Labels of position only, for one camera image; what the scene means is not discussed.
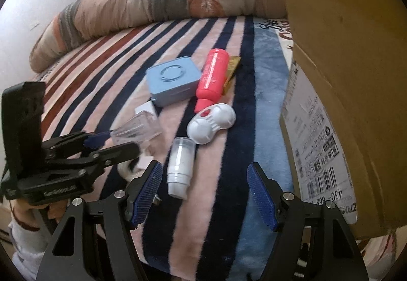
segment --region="barcode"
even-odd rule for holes
[[[314,198],[336,187],[336,178],[333,167],[323,169],[307,184],[308,198]]]

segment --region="blue plastic container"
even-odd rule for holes
[[[146,71],[151,101],[157,106],[189,99],[198,88],[201,72],[191,57],[180,57]]]

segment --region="striped blanket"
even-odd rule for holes
[[[258,214],[246,181],[258,161],[283,190],[292,179],[278,117],[284,99],[292,38],[286,20],[253,17],[188,19],[151,24],[99,38],[71,51],[38,79],[47,84],[44,139],[74,131],[114,129],[149,100],[145,71],[190,56],[202,68],[212,48],[241,57],[221,102],[236,112],[235,125],[197,146],[188,200],[168,196],[166,166],[174,137],[186,136],[196,98],[157,108],[163,133],[151,144],[163,163],[160,205],[132,232],[140,259],[186,280],[259,278],[275,234]],[[111,146],[111,140],[105,147]],[[117,168],[105,169],[87,201],[126,186]]]

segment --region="clear plastic cup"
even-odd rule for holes
[[[158,119],[147,111],[140,111],[122,126],[110,132],[115,145],[135,142],[139,146],[148,142],[162,132]]]

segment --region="person's hand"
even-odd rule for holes
[[[49,205],[48,219],[55,219],[57,222],[59,222],[65,213],[68,201],[63,200],[51,204],[33,206],[30,205],[25,199],[18,198],[16,200],[12,200],[10,203],[14,217],[17,219],[17,221],[33,228],[39,228],[32,212],[33,209],[44,209]]]

